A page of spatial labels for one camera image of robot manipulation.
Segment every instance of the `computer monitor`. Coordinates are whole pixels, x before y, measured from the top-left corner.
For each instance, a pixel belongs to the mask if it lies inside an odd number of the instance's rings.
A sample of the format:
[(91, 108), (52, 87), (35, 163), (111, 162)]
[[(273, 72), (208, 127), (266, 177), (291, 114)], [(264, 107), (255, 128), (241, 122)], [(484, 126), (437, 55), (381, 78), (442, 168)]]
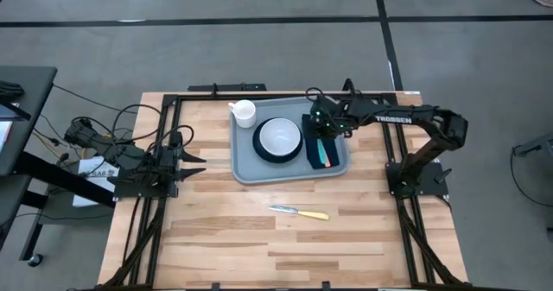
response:
[(0, 101), (0, 122), (28, 121), (31, 116), (9, 102)]

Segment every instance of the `caster wheel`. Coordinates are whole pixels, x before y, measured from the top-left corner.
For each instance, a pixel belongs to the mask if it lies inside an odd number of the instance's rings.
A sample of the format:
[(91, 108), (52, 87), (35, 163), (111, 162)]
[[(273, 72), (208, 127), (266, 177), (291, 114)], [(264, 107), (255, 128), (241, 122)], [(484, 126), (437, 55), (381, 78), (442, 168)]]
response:
[(34, 255), (27, 260), (27, 265), (30, 267), (37, 267), (42, 263), (44, 256), (42, 254), (34, 253)]

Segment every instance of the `gray tray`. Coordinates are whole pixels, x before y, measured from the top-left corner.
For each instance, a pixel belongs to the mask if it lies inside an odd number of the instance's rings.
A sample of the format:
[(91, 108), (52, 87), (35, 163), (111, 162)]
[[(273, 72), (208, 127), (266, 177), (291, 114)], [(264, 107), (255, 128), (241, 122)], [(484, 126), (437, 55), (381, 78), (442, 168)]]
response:
[(253, 132), (266, 119), (273, 117), (288, 118), (300, 129), (302, 114), (309, 113), (311, 101), (305, 97), (275, 98), (254, 101), (256, 105), (256, 124), (251, 128), (238, 127), (234, 115), (231, 120), (231, 163), (234, 178), (244, 184), (277, 182), (329, 177), (344, 174), (351, 165), (349, 150), (343, 136), (336, 138), (336, 148), (340, 165), (325, 169), (312, 169), (306, 156), (305, 145), (300, 154), (291, 161), (276, 164), (263, 160), (253, 149)]

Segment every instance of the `yellow knife handle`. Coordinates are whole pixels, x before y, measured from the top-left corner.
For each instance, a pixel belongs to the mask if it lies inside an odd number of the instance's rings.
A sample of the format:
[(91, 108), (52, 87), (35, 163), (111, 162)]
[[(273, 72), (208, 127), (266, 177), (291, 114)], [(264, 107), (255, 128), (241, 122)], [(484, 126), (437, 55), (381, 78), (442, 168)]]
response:
[(298, 211), (297, 214), (302, 215), (304, 217), (310, 217), (310, 218), (318, 218), (325, 221), (328, 221), (330, 217), (325, 212), (305, 212), (305, 211)]

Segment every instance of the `white bowl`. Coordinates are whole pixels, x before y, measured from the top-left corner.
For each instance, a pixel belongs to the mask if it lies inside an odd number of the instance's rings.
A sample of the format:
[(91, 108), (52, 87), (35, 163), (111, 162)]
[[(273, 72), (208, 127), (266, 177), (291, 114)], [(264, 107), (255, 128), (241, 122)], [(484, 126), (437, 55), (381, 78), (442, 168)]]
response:
[(274, 156), (286, 156), (300, 144), (302, 133), (296, 124), (286, 118), (274, 118), (261, 128), (259, 141)]

